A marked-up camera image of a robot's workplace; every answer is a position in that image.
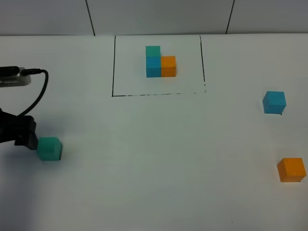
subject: white table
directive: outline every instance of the white table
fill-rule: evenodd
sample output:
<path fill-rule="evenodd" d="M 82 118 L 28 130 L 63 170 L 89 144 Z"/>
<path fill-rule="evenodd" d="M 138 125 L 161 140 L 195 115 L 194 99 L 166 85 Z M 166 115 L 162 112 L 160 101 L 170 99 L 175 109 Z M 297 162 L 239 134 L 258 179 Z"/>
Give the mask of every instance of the white table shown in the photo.
<path fill-rule="evenodd" d="M 1 66 L 50 72 L 30 115 L 64 145 L 52 163 L 0 145 L 0 227 L 306 230 L 308 181 L 280 183 L 276 164 L 308 167 L 308 36 L 201 39 L 206 93 L 111 97 L 114 37 L 0 38 Z M 43 76 L 32 80 L 0 89 L 0 107 L 23 111 Z M 263 113 L 267 90 L 285 92 L 282 116 Z"/>

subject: orange cube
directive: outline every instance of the orange cube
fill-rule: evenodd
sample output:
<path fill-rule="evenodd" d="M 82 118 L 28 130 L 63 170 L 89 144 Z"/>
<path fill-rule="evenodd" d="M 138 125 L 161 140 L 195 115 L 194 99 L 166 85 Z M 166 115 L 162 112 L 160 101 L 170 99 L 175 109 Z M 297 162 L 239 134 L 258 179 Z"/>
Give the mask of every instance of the orange cube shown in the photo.
<path fill-rule="evenodd" d="M 302 158 L 283 158 L 277 169 L 281 182 L 299 182 L 306 176 Z"/>
<path fill-rule="evenodd" d="M 175 77 L 177 75 L 177 65 L 175 56 L 162 56 L 162 77 Z"/>

